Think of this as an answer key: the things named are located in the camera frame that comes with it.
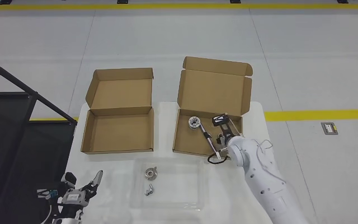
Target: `black cable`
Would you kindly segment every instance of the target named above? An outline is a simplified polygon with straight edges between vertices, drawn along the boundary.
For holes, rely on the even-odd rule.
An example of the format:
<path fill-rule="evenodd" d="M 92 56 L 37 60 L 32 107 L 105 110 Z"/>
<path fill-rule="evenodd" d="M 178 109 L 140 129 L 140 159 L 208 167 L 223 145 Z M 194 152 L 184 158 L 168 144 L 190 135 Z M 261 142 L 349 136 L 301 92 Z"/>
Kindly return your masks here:
<path fill-rule="evenodd" d="M 228 155 L 226 155 L 226 156 L 225 156 L 225 159 L 222 160 L 222 161 L 220 161 L 220 162 L 211 162 L 210 159 L 211 159 L 213 156 L 215 156 L 215 155 L 216 155 L 216 153 L 213 153 L 213 154 L 211 154 L 211 155 L 208 157 L 208 163 L 214 164 L 214 165 L 222 164 L 222 163 L 225 162 L 225 161 L 228 159 L 228 157 L 229 157 Z"/>

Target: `white table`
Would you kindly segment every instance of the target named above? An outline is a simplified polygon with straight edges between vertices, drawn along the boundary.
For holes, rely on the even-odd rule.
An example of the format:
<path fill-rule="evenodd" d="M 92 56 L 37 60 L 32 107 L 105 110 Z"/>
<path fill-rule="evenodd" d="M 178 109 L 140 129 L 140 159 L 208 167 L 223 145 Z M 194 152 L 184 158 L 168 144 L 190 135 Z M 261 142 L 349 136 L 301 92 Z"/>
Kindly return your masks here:
<path fill-rule="evenodd" d="M 244 171 L 227 161 L 221 165 L 204 165 L 205 205 L 201 211 L 184 209 L 132 209 L 129 207 L 133 181 L 134 159 L 146 157 L 178 157 L 206 160 L 200 156 L 172 152 L 176 102 L 160 102 L 153 105 L 154 152 L 87 155 L 82 153 L 81 143 L 89 109 L 81 108 L 67 171 L 77 177 L 76 187 L 92 180 L 98 170 L 103 170 L 97 195 L 84 209 L 84 224 L 99 223 L 272 223 L 266 212 L 250 191 L 244 180 Z M 243 116 L 243 132 L 247 138 L 259 141 L 269 139 L 265 116 L 258 102 L 251 102 L 250 111 Z"/>

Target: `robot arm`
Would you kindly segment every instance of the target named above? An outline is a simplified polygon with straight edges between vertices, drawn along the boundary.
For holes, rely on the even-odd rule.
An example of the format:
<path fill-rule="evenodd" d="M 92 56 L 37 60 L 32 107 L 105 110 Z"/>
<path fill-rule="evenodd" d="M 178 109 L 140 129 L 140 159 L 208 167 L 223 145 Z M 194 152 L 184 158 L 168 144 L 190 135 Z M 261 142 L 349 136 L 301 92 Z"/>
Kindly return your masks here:
<path fill-rule="evenodd" d="M 83 208 L 88 206 L 90 199 L 96 196 L 102 176 L 103 171 L 100 170 L 96 177 L 86 186 L 76 189 L 76 177 L 71 172 L 66 172 L 61 182 L 51 183 L 44 188 L 38 189 L 37 197 L 48 200 L 50 204 L 49 215 L 42 224 L 81 224 Z"/>
<path fill-rule="evenodd" d="M 272 223 L 308 224 L 299 204 L 287 189 L 287 183 L 279 172 L 274 154 L 266 153 L 266 149 L 261 147 L 262 143 L 258 143 L 255 139 L 244 138 L 237 131 L 228 114 L 215 116 L 212 122 L 214 126 L 220 126 L 223 132 L 217 139 L 223 149 L 214 151 L 227 150 L 231 160 L 238 167 L 244 168 L 248 186 L 271 218 Z M 239 134 L 238 136 L 231 131 L 229 122 L 233 124 Z"/>

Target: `circular metal part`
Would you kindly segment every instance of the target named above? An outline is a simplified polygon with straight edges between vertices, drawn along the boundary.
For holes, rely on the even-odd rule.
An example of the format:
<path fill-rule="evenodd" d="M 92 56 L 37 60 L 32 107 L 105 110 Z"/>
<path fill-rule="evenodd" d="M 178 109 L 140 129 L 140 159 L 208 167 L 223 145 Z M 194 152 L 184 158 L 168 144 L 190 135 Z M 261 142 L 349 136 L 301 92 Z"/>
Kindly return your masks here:
<path fill-rule="evenodd" d="M 200 119 L 197 116 L 192 116 L 189 118 L 189 127 L 193 130 L 197 129 L 200 126 Z"/>
<path fill-rule="evenodd" d="M 144 174 L 147 180 L 155 180 L 158 176 L 157 167 L 148 168 Z"/>

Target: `wire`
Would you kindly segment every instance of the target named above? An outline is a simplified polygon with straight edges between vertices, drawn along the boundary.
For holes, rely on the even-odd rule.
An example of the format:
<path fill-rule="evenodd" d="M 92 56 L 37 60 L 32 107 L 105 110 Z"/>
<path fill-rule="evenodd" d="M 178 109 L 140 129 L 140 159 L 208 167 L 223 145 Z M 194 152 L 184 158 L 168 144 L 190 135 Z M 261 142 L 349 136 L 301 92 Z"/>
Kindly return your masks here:
<path fill-rule="evenodd" d="M 41 223 L 41 224 L 45 224 L 45 222 L 47 221 L 47 219 L 50 217 L 50 215 L 51 215 L 51 211 L 52 211 L 52 206 L 51 206 L 51 204 L 50 204 L 50 212 L 49 212 L 49 214 L 47 215 L 47 217 L 46 217 L 46 219 Z"/>
<path fill-rule="evenodd" d="M 219 162 L 211 162 L 210 159 L 211 159 L 213 156 L 215 156 L 215 155 L 216 155 L 216 153 L 213 153 L 213 154 L 211 154 L 211 155 L 208 157 L 208 163 L 214 164 L 214 165 L 222 164 L 222 163 L 225 162 L 225 161 L 228 159 L 228 157 L 229 157 L 228 155 L 226 155 L 226 156 L 225 156 L 225 159 L 222 160 L 222 161 L 219 161 Z"/>
<path fill-rule="evenodd" d="M 239 136 L 242 136 L 242 134 L 241 134 L 241 133 L 239 132 L 239 130 L 236 128 L 236 126 L 235 126 L 234 122 L 231 120 L 231 118 L 229 118 L 229 120 L 230 120 L 231 124 L 234 126 L 234 128 L 235 128 L 236 132 L 239 134 Z"/>
<path fill-rule="evenodd" d="M 267 167 L 261 162 L 261 160 L 260 160 L 260 158 L 259 158 L 259 156 L 258 156 L 258 149 L 261 149 L 261 152 L 263 153 L 263 150 L 262 150 L 262 148 L 261 148 L 261 144 L 263 144 L 264 141 L 269 141 L 269 140 L 264 140 L 261 144 L 260 144 L 259 142 L 257 142 L 256 139 L 253 139 L 253 140 L 257 143 L 256 156 L 257 156 L 257 159 L 258 159 L 258 161 L 259 161 L 259 163 L 260 163 L 262 169 L 265 170 L 267 173 L 269 173 L 271 176 L 273 176 L 273 177 L 275 177 L 275 178 L 281 180 L 282 182 L 284 182 L 284 183 L 286 184 L 286 183 L 287 183 L 286 180 L 284 180 L 284 179 L 282 179 L 282 178 L 276 176 L 275 174 L 271 173 L 271 172 L 267 169 Z"/>

